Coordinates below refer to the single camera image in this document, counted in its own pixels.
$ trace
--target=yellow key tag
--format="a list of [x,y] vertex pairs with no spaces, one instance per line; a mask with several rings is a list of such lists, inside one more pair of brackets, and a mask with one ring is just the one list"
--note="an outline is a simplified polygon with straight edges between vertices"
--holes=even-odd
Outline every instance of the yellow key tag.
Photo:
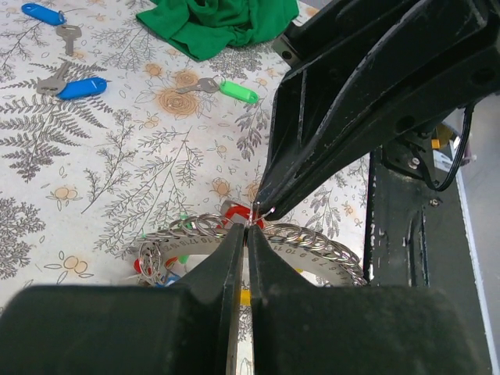
[[250,104],[255,104],[259,100],[259,96],[256,92],[227,80],[220,84],[220,92],[222,92],[224,95],[242,100],[243,102],[247,102]]

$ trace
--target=tablecloth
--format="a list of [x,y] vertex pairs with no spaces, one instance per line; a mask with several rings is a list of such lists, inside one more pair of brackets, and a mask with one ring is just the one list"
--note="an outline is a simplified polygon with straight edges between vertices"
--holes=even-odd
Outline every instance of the tablecloth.
[[[288,66],[270,43],[194,62],[143,28],[147,0],[41,2],[81,27],[72,56],[54,27],[0,8],[0,306],[35,284],[113,284],[134,274],[129,247],[180,215],[252,202],[266,165],[273,94]],[[295,21],[315,9],[301,4]],[[68,81],[103,77],[102,95],[60,101],[35,91],[69,60]],[[223,76],[249,105],[176,88]],[[368,158],[336,173],[285,222],[322,230],[363,257]],[[252,371],[243,309],[238,371]]]

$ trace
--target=black plastic part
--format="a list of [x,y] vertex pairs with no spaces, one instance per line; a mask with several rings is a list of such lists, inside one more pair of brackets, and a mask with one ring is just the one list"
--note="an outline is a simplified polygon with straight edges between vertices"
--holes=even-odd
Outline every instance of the black plastic part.
[[482,373],[445,297],[428,288],[314,287],[248,232],[255,373]]
[[[388,169],[383,150],[370,156],[364,270],[372,287],[430,287],[457,308],[478,355],[491,373],[477,282],[456,182],[443,192]],[[436,171],[437,178],[444,172]]]
[[172,287],[31,287],[0,319],[0,372],[221,374],[235,368],[244,228]]
[[[377,4],[386,12],[347,36],[336,34],[332,23],[333,31],[323,32],[330,44],[303,56],[280,83],[256,198],[260,214],[275,208],[268,220],[280,219],[378,145],[500,90],[500,20],[494,7],[481,0],[411,3],[387,9],[385,2],[359,0],[328,8],[343,5],[347,12],[349,6]],[[392,12],[402,10],[394,20]],[[337,20],[343,11],[335,12]],[[293,44],[307,35],[287,36]]]

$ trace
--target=silver key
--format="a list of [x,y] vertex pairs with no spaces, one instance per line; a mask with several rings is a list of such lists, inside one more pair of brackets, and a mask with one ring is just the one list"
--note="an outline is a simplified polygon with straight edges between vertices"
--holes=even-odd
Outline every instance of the silver key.
[[64,75],[67,73],[68,69],[71,66],[71,62],[65,61],[59,69],[50,76],[49,78],[45,78],[41,80],[38,78],[37,82],[37,93],[38,94],[47,94],[47,95],[57,95],[66,87],[67,83],[63,79]]
[[189,91],[204,91],[213,93],[218,90],[219,85],[214,81],[213,78],[200,78],[195,85],[178,88],[177,90],[175,90],[175,92],[178,94],[186,94]]
[[66,54],[72,56],[73,42],[81,37],[81,29],[74,25],[59,25],[55,28],[55,33],[66,42]]

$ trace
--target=braided metal rim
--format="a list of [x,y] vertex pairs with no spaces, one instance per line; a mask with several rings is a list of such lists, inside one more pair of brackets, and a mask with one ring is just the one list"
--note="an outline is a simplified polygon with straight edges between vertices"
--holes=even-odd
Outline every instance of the braided metal rim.
[[[227,229],[221,229],[224,228],[224,223],[232,224],[233,222],[223,216],[211,213],[189,216],[183,220],[174,220],[167,229],[146,234],[138,238],[137,242],[161,242],[171,238],[200,235],[224,238],[227,232]],[[338,263],[340,267],[351,275],[354,285],[366,285],[366,280],[363,278],[363,270],[359,266],[359,257],[340,242],[332,241],[324,234],[315,232],[314,230],[288,223],[271,224],[262,231],[269,242],[296,246],[310,251],[317,257]],[[147,270],[147,267],[155,270],[155,265],[158,264],[156,262],[158,257],[156,252],[159,252],[159,248],[157,246],[154,247],[155,254],[151,250],[146,250],[146,248],[147,246],[141,246],[139,262],[143,275],[149,277],[149,274],[144,271]]]

